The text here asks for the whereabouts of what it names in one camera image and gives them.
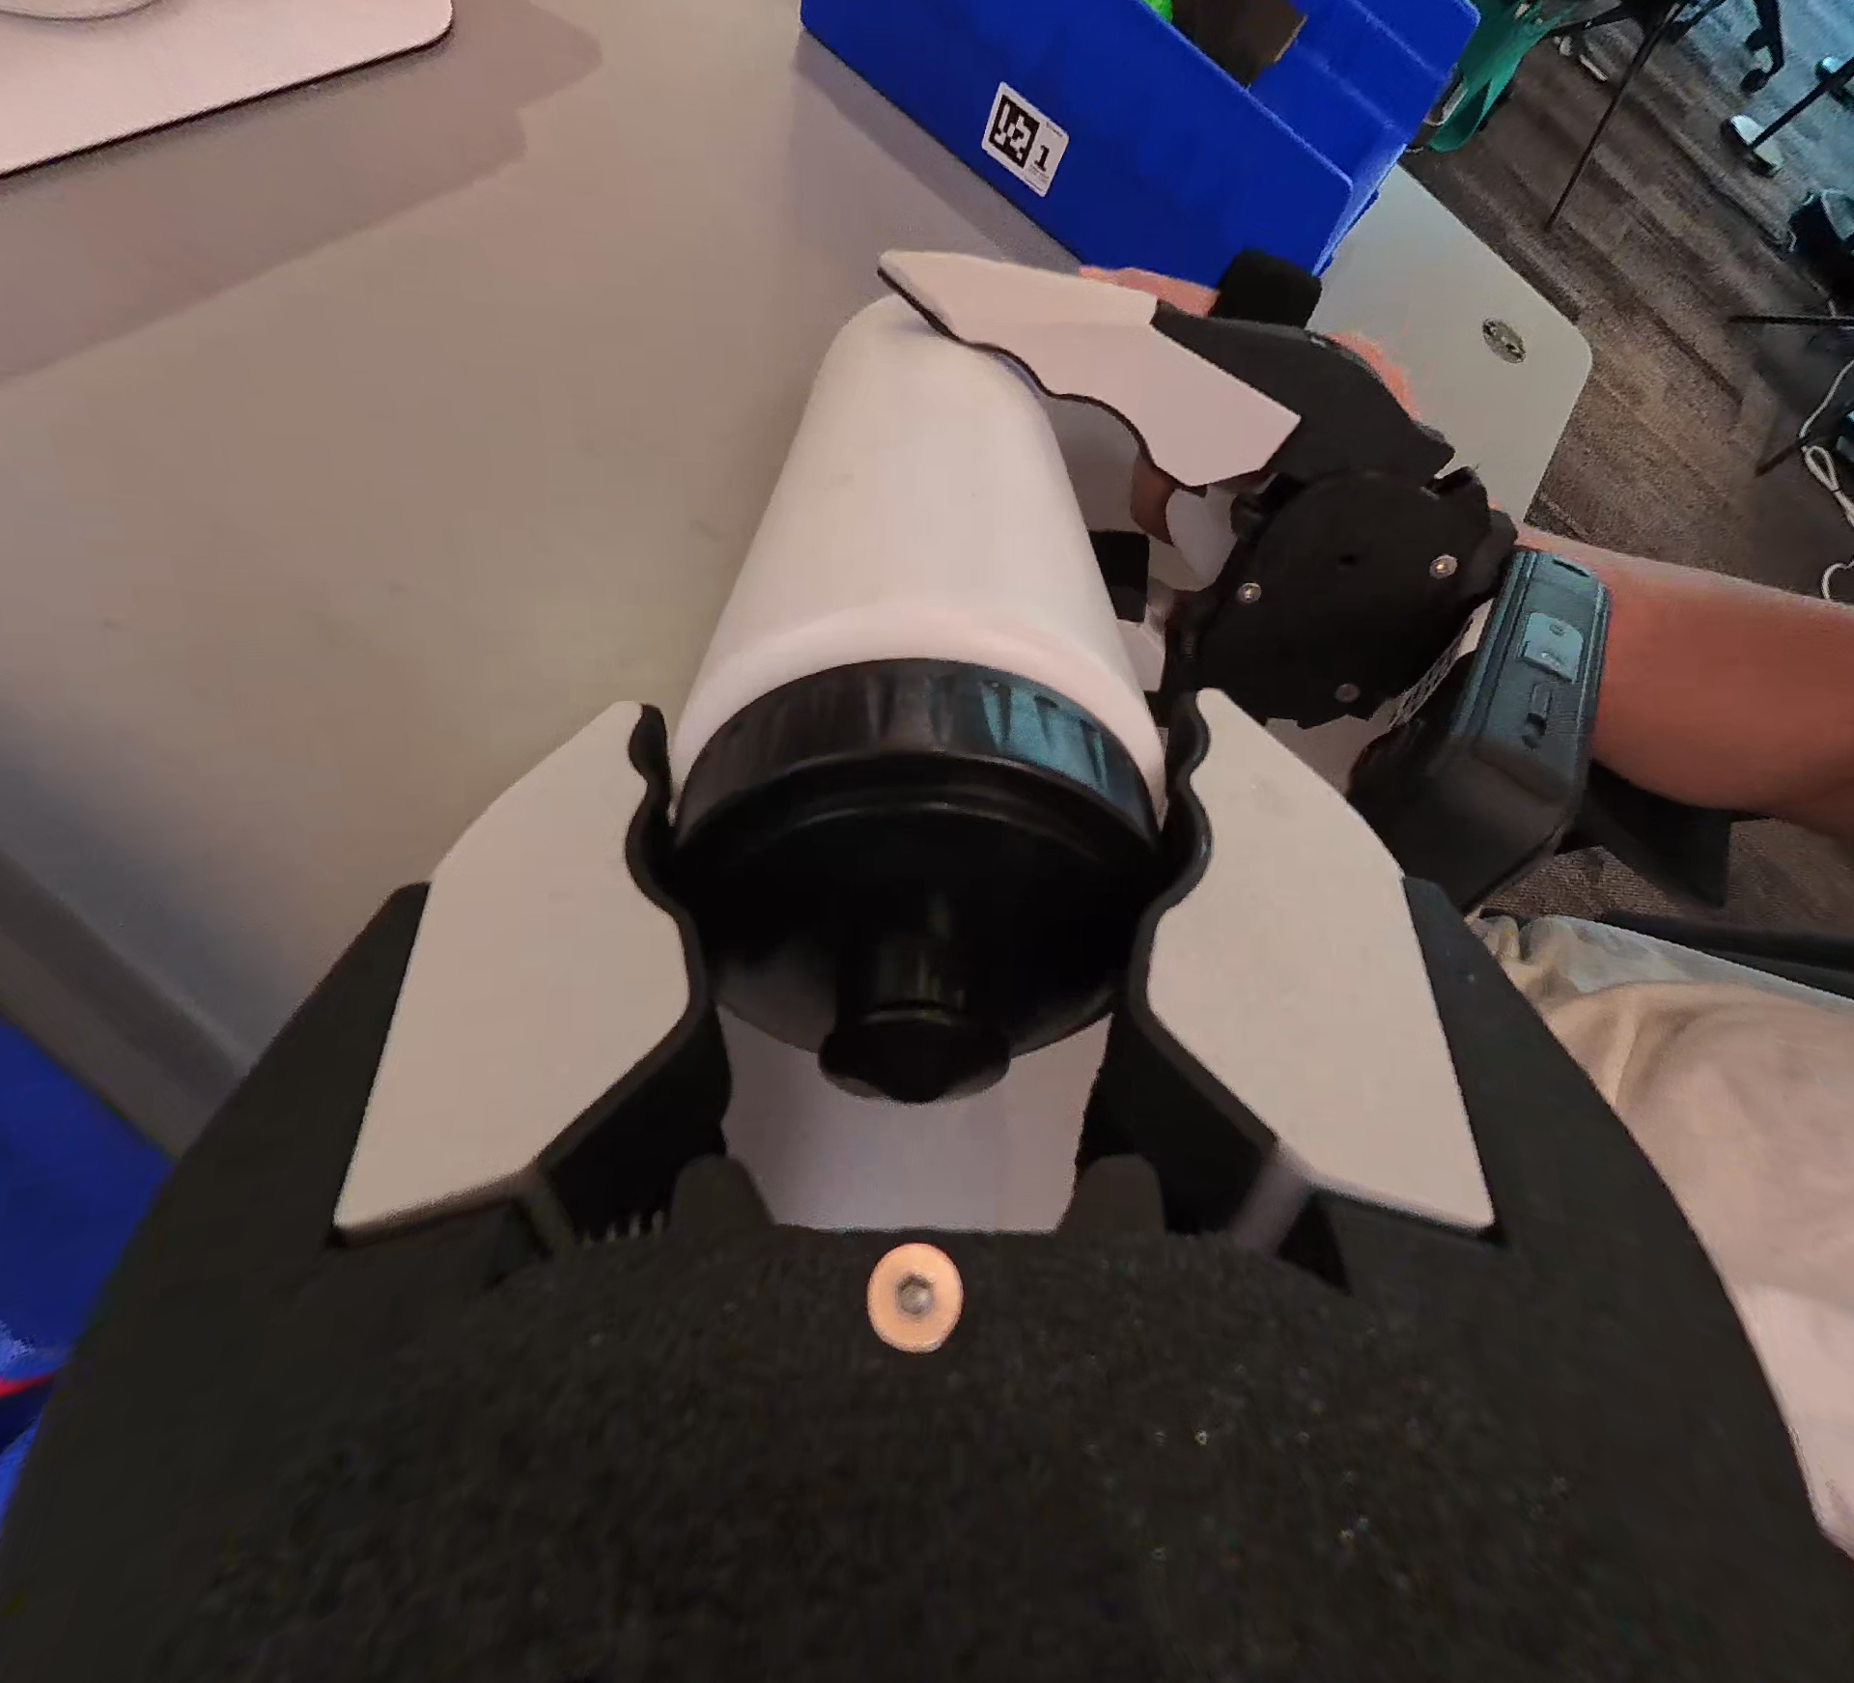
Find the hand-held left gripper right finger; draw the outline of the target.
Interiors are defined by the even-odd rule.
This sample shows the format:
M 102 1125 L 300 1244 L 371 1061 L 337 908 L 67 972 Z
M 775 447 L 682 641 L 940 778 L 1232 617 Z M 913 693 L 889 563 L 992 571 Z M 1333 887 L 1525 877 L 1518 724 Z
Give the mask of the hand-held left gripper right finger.
M 1461 1236 L 1494 1205 L 1401 871 L 1219 693 L 1167 747 L 1172 883 L 1141 916 L 1097 1139 L 1170 1232 L 1277 1248 L 1316 1197 Z

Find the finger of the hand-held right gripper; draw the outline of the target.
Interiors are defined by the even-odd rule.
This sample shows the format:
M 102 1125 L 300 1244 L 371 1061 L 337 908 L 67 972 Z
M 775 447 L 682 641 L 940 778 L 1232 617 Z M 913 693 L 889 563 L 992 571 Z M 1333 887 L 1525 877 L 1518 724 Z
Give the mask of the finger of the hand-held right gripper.
M 1178 489 L 1163 509 L 1165 530 L 1087 536 L 1099 600 L 1087 608 L 1087 693 L 1106 699 L 1238 693 L 1238 666 L 1211 646 L 1211 631 L 1234 590 L 1219 579 L 1236 551 L 1232 493 Z
M 1161 332 L 1149 294 L 947 253 L 887 251 L 876 272 L 961 348 L 1015 365 L 1050 398 L 1114 416 L 1174 486 L 1258 474 L 1300 425 L 1295 410 Z

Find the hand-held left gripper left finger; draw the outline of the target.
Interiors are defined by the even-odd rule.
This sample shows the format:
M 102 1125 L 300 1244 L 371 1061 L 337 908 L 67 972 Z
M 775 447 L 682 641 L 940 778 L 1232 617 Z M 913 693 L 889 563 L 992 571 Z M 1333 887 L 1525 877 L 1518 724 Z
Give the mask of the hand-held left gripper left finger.
M 620 703 L 433 871 L 333 1211 L 358 1244 L 511 1207 L 544 1248 L 643 1232 L 724 1151 L 728 1065 L 668 891 L 666 734 Z

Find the white bottle with black cap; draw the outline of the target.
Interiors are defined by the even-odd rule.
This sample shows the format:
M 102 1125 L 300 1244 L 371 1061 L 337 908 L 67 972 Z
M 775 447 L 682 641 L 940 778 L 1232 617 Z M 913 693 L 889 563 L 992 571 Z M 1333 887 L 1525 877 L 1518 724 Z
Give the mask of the white bottle with black cap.
M 1011 371 L 899 299 L 843 327 L 670 751 L 728 1149 L 775 1218 L 1050 1230 L 1163 755 Z

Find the person's right forearm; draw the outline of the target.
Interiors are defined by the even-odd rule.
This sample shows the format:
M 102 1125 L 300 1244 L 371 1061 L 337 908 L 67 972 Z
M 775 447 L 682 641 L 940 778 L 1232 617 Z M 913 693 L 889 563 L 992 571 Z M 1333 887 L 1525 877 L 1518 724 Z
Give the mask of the person's right forearm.
M 1851 840 L 1851 612 L 1533 526 L 1518 544 L 1593 575 L 1609 629 L 1591 761 L 1690 809 Z

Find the person's right hand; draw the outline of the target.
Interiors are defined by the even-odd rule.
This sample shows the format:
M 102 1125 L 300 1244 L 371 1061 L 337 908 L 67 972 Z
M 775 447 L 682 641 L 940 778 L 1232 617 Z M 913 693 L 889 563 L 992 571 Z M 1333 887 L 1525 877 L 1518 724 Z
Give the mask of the person's right hand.
M 1190 313 L 1194 317 L 1207 317 L 1215 305 L 1215 290 L 1196 286 L 1192 282 L 1174 280 L 1163 274 L 1147 272 L 1145 268 L 1122 266 L 1122 268 L 1103 268 L 1103 266 L 1083 266 L 1079 274 L 1087 280 L 1101 284 L 1124 286 L 1132 292 L 1141 292 L 1153 295 L 1163 305 L 1172 305 L 1178 311 Z M 1357 361 L 1364 363 L 1376 377 L 1378 383 L 1401 404 L 1401 410 L 1411 420 L 1421 420 L 1413 404 L 1413 396 L 1407 385 L 1405 375 L 1393 363 L 1393 359 L 1382 352 L 1372 340 L 1357 334 L 1328 334 L 1328 344 L 1333 350 L 1349 352 Z M 1170 480 L 1170 476 L 1157 470 L 1147 453 L 1137 449 L 1130 466 L 1130 486 L 1128 486 L 1128 513 L 1132 522 L 1147 536 L 1159 544 L 1170 546 L 1168 530 L 1168 501 L 1180 487 Z

